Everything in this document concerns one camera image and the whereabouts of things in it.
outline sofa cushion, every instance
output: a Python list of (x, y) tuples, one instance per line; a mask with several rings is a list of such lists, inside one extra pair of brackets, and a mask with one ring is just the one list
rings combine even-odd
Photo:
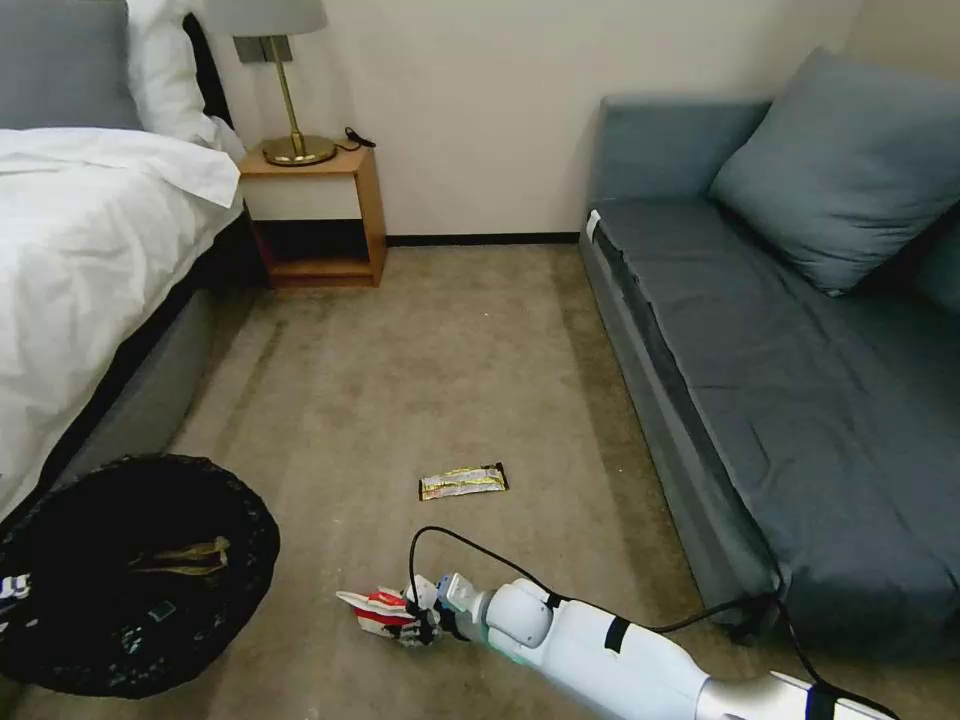
[(815, 51), (712, 192), (840, 294), (960, 199), (960, 84)]
[(930, 228), (929, 249), (911, 277), (927, 299), (960, 314), (960, 205)]
[(804, 636), (960, 653), (960, 319), (909, 295), (831, 299), (706, 201), (598, 212), (638, 330), (666, 348), (658, 376), (768, 541)]

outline cable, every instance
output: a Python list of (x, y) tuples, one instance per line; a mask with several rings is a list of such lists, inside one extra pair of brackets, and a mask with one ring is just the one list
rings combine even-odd
[[(422, 614), (425, 611), (420, 610), (420, 596), (417, 593), (417, 583), (415, 582), (415, 579), (414, 579), (415, 578), (414, 560), (416, 558), (416, 552), (417, 552), (417, 541), (420, 539), (422, 535), (428, 532), (440, 533), (441, 535), (447, 535), (448, 537), (452, 537), (454, 540), (460, 541), (464, 545), (467, 545), (473, 548), (474, 550), (477, 550), (478, 552), (483, 553), (487, 557), (490, 557), (496, 560), (497, 562), (502, 563), (503, 565), (506, 565), (512, 570), (515, 570), (516, 572), (520, 573), (523, 577), (527, 578), (534, 585), (539, 586), (544, 592), (546, 592), (547, 594), (555, 598), (558, 598), (562, 601), (567, 601), (567, 602), (571, 600), (577, 600), (577, 598), (567, 597), (565, 595), (561, 595), (560, 593), (557, 593), (551, 590), (546, 584), (537, 580), (537, 578), (535, 578), (532, 573), (520, 567), (512, 560), (508, 560), (502, 555), (498, 555), (492, 550), (488, 550), (487, 548), (483, 547), (479, 543), (476, 543), (473, 540), (470, 540), (464, 537), (460, 533), (454, 532), (453, 530), (449, 530), (445, 527), (440, 527), (439, 525), (427, 525), (417, 530), (416, 534), (413, 536), (413, 540), (411, 540), (410, 542), (410, 555), (408, 558), (408, 565), (407, 565), (407, 570), (410, 576), (410, 588), (413, 592), (414, 608), (412, 609), (415, 609), (417, 613)], [(707, 608), (706, 610), (703, 610), (695, 615), (692, 615), (691, 617), (686, 618), (685, 620), (671, 623), (669, 625), (661, 625), (657, 627), (657, 626), (641, 625), (640, 623), (634, 623), (634, 624), (637, 625), (638, 627), (643, 628), (644, 630), (648, 630), (658, 635), (669, 635), (671, 633), (677, 632), (678, 630), (683, 630), (684, 628), (690, 627), (691, 625), (695, 625), (699, 622), (702, 622), (703, 620), (706, 620), (707, 618), (713, 617), (714, 615), (719, 615), (720, 613), (726, 612), (728, 610), (749, 608), (751, 606), (753, 608), (756, 608), (759, 606), (760, 603), (763, 603), (764, 605), (773, 603), (779, 610), (780, 615), (783, 618), (784, 624), (787, 626), (787, 633), (790, 636), (790, 643), (793, 645), (793, 650), (796, 653), (797, 658), (800, 660), (800, 663), (803, 665), (804, 670), (807, 672), (810, 678), (814, 681), (814, 688), (817, 688), (822, 691), (826, 691), (839, 700), (851, 700), (855, 703), (863, 705), (864, 707), (870, 708), (872, 710), (876, 710), (877, 712), (880, 712), (880, 713), (883, 713), (884, 715), (889, 716), (891, 720), (900, 720), (900, 716), (897, 715), (895, 712), (893, 712), (893, 710), (891, 710), (890, 708), (886, 707), (885, 705), (881, 705), (880, 703), (870, 700), (869, 698), (866, 698), (863, 695), (858, 695), (857, 693), (850, 692), (849, 690), (844, 690), (843, 688), (840, 688), (834, 685), (833, 683), (829, 683), (823, 679), (823, 676), (819, 672), (817, 672), (817, 669), (813, 666), (813, 662), (810, 660), (810, 657), (807, 655), (806, 651), (803, 649), (803, 646), (800, 644), (800, 640), (797, 637), (796, 628), (794, 628), (793, 621), (790, 619), (790, 611), (787, 609), (787, 606), (783, 602), (783, 600), (780, 599), (780, 590), (783, 587), (785, 587), (786, 583), (784, 581), (783, 575), (780, 573), (779, 567), (777, 568), (777, 574), (780, 576), (780, 588), (778, 588), (776, 591), (772, 593), (768, 593), (766, 595), (760, 595), (757, 597), (745, 596), (737, 600), (730, 600), (728, 602), (715, 605), (714, 607)], [(619, 615), (617, 615), (617, 613), (611, 612), (610, 610), (607, 610), (605, 607), (601, 605), (593, 604), (593, 606), (596, 608), (599, 608), (600, 610), (603, 610), (605, 613), (609, 615), (620, 617)]]
[(340, 143), (334, 143), (341, 150), (346, 150), (347, 152), (356, 152), (362, 147), (375, 148), (377, 144), (373, 140), (368, 140), (363, 137), (360, 133), (354, 130), (352, 127), (347, 125), (343, 129), (343, 134), (346, 136), (347, 140), (352, 142), (353, 147), (347, 147), (346, 145), (341, 145)]

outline white wall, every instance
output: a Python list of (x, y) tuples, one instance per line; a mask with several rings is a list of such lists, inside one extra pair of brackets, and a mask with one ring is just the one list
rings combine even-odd
[[(326, 0), (293, 38), (305, 130), (374, 138), (391, 234), (572, 231), (600, 98), (770, 93), (861, 0)], [(214, 43), (240, 134), (284, 134), (272, 67)]]
[(848, 52), (960, 78), (960, 0), (866, 0)]

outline sofa armrest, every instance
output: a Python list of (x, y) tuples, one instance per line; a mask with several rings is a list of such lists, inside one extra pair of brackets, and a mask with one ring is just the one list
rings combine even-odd
[(769, 107), (768, 100), (605, 98), (588, 210), (601, 200), (705, 195)]

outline black garbage bag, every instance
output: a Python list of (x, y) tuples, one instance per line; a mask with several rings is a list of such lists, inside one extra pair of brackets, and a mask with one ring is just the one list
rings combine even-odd
[(279, 551), (261, 499), (209, 460), (103, 467), (0, 539), (0, 578), (20, 578), (0, 589), (0, 674), (124, 698), (192, 680), (250, 620)]

